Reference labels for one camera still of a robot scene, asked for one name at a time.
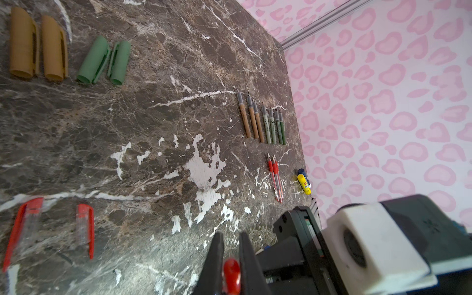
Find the green marker cap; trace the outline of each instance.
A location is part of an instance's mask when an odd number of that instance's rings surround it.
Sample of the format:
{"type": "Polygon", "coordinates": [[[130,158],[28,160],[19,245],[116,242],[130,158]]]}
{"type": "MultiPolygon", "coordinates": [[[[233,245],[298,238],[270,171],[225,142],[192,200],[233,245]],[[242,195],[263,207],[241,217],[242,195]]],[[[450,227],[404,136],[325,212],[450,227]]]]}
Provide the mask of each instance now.
{"type": "Polygon", "coordinates": [[[130,51],[131,43],[128,41],[116,43],[113,48],[107,76],[114,85],[119,86],[125,82],[126,67],[128,66],[130,51]]]}
{"type": "Polygon", "coordinates": [[[77,73],[77,80],[85,84],[97,83],[103,69],[107,65],[110,53],[111,50],[107,39],[103,36],[98,36],[77,73]]]}

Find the marker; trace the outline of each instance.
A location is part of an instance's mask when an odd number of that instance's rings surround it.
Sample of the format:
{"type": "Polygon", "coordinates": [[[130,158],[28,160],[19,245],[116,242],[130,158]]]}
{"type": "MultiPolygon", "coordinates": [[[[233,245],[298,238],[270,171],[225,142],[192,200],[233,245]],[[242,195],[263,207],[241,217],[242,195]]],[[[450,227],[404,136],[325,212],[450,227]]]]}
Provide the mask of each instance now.
{"type": "Polygon", "coordinates": [[[253,99],[249,95],[249,91],[247,92],[247,106],[249,108],[249,115],[251,115],[251,123],[253,125],[254,138],[259,138],[259,134],[257,133],[256,117],[254,116],[253,99]]]}
{"type": "Polygon", "coordinates": [[[274,118],[275,119],[275,126],[277,127],[278,143],[282,144],[283,140],[282,140],[282,131],[280,130],[280,116],[278,115],[278,109],[277,108],[275,108],[274,117],[275,117],[274,118]]]}
{"type": "Polygon", "coordinates": [[[257,133],[259,134],[259,140],[261,143],[264,142],[264,133],[262,132],[261,117],[259,116],[259,110],[257,109],[257,103],[253,101],[254,104],[254,116],[256,117],[257,123],[257,133]]]}
{"type": "Polygon", "coordinates": [[[239,109],[241,110],[241,117],[243,118],[244,129],[246,131],[246,137],[251,138],[251,130],[249,129],[249,123],[247,122],[246,108],[244,106],[243,94],[238,90],[236,92],[237,100],[239,102],[239,109]]]}
{"type": "Polygon", "coordinates": [[[270,138],[269,117],[267,116],[265,105],[262,105],[262,117],[264,118],[264,126],[266,128],[267,143],[271,144],[272,139],[270,138]]]}
{"type": "Polygon", "coordinates": [[[287,144],[287,142],[285,141],[285,123],[284,123],[284,117],[282,116],[282,112],[278,113],[278,118],[280,119],[279,123],[280,123],[280,132],[282,134],[282,142],[283,144],[287,144]]]}
{"type": "Polygon", "coordinates": [[[270,133],[272,134],[272,143],[277,143],[277,135],[275,135],[275,123],[274,123],[274,113],[272,109],[269,109],[269,120],[270,120],[270,133]]]}

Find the red handle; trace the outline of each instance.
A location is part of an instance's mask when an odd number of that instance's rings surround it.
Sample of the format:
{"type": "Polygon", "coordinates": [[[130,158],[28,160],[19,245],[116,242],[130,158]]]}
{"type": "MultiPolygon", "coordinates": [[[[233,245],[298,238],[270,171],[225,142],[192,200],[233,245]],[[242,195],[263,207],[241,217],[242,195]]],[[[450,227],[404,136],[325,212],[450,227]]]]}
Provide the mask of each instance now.
{"type": "Polygon", "coordinates": [[[278,164],[277,164],[277,161],[274,161],[274,173],[275,173],[275,174],[278,173],[278,164]]]}
{"type": "Polygon", "coordinates": [[[274,171],[274,168],[273,168],[273,166],[272,166],[272,161],[269,160],[268,163],[269,163],[269,171],[270,171],[270,172],[273,172],[273,171],[274,171]]]}
{"type": "Polygon", "coordinates": [[[241,292],[241,269],[234,258],[229,258],[223,265],[228,295],[238,295],[241,292]]]}

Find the pen cap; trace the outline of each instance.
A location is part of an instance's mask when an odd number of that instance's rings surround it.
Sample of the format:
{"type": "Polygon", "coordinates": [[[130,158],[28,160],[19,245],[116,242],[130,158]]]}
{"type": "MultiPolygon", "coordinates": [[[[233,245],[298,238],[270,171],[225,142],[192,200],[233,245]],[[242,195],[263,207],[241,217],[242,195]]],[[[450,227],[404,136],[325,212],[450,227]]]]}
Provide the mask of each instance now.
{"type": "Polygon", "coordinates": [[[60,82],[68,76],[66,33],[50,16],[42,16],[42,58],[49,81],[60,82]]]}
{"type": "Polygon", "coordinates": [[[128,41],[116,43],[113,48],[107,76],[114,85],[122,85],[125,82],[130,51],[131,43],[128,41]]]}
{"type": "Polygon", "coordinates": [[[110,58],[110,53],[107,40],[98,36],[80,67],[77,79],[86,84],[96,83],[110,58]]]}
{"type": "Polygon", "coordinates": [[[238,91],[236,92],[236,96],[237,96],[237,101],[239,102],[239,104],[243,104],[244,103],[243,94],[240,91],[238,91]]]}
{"type": "Polygon", "coordinates": [[[20,7],[11,8],[10,73],[31,78],[39,72],[38,26],[20,7]]]}
{"type": "Polygon", "coordinates": [[[251,96],[248,94],[247,95],[247,107],[252,107],[253,106],[253,99],[251,98],[251,96]]]}

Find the red pen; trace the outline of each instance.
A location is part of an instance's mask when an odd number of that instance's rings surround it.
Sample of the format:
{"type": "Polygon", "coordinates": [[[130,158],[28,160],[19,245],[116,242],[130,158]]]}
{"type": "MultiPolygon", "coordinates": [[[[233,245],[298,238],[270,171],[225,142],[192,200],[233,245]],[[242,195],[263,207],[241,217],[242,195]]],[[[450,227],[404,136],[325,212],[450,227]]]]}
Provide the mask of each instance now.
{"type": "Polygon", "coordinates": [[[278,173],[278,163],[274,155],[274,174],[276,176],[277,184],[278,184],[278,195],[279,201],[282,203],[284,200],[284,191],[282,190],[282,181],[280,180],[280,174],[278,173]]]}
{"type": "Polygon", "coordinates": [[[276,185],[276,182],[275,182],[274,167],[272,166],[272,161],[270,160],[270,155],[269,154],[267,154],[267,161],[268,161],[268,164],[269,164],[270,176],[272,177],[272,184],[274,185],[275,199],[277,200],[277,202],[280,202],[280,200],[278,198],[278,193],[277,193],[277,185],[276,185]]]}

